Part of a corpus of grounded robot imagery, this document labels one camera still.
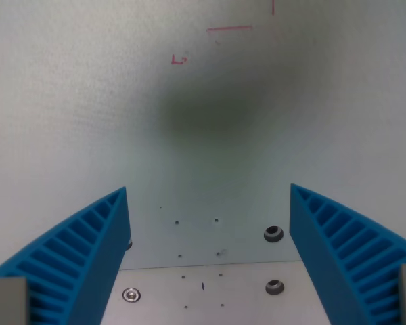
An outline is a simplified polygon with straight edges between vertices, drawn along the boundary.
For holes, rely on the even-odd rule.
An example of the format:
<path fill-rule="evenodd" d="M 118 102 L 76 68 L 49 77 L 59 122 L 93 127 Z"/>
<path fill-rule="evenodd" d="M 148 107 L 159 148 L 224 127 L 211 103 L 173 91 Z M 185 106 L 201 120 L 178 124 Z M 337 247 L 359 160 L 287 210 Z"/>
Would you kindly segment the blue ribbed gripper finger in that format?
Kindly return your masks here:
<path fill-rule="evenodd" d="M 290 235 L 331 324 L 400 324 L 406 239 L 296 184 Z"/>
<path fill-rule="evenodd" d="M 0 278 L 27 280 L 31 324 L 100 324 L 130 239 L 119 188 L 3 262 Z"/>

